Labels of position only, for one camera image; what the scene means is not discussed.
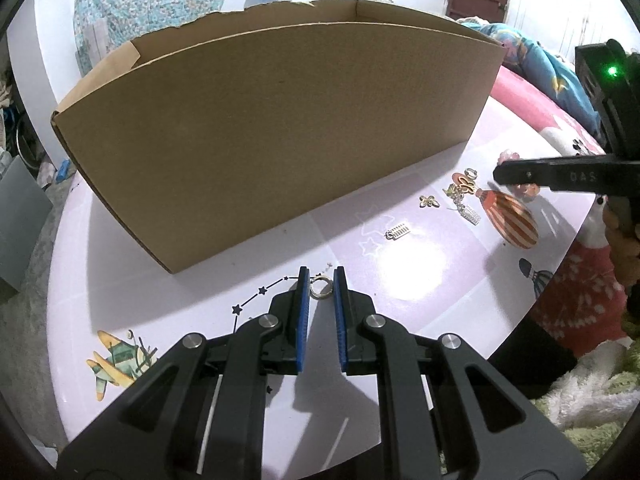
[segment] constellation sticker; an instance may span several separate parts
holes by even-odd
[[[271,285],[261,286],[258,288],[258,292],[256,292],[252,297],[246,300],[244,303],[238,303],[231,307],[231,313],[236,316],[234,319],[234,333],[236,332],[236,328],[238,327],[238,317],[240,317],[240,313],[244,310],[244,307],[251,301],[257,298],[258,296],[265,296],[267,294],[267,290],[269,290],[272,286],[277,285],[280,282],[287,282],[289,280],[296,280],[297,276],[285,276],[284,278],[280,278],[277,282],[271,283]]]

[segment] cardboard box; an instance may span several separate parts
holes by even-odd
[[[280,2],[123,44],[52,124],[111,213],[178,272],[467,140],[503,57],[418,10]]]

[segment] airplane sticker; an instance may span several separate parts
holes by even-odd
[[[94,352],[94,358],[86,360],[95,374],[95,397],[98,400],[104,399],[107,383],[127,388],[158,360],[158,348],[152,350],[149,346],[145,349],[141,337],[138,345],[133,330],[127,330],[131,344],[103,330],[98,330],[98,338],[109,351],[108,357],[103,358]]]

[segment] metal comb charm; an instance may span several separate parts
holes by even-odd
[[[392,227],[387,230],[385,233],[385,238],[387,240],[398,240],[398,238],[403,237],[405,234],[410,233],[411,229],[407,224],[398,224],[396,227]]]
[[[473,209],[471,209],[468,205],[459,204],[458,212],[460,213],[460,216],[462,216],[462,218],[471,222],[473,225],[478,225],[480,223],[480,215]]]

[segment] gray floor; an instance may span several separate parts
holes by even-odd
[[[67,439],[49,372],[47,285],[53,243],[71,180],[46,190],[53,209],[31,255],[22,289],[0,304],[0,391],[28,434],[59,449]]]

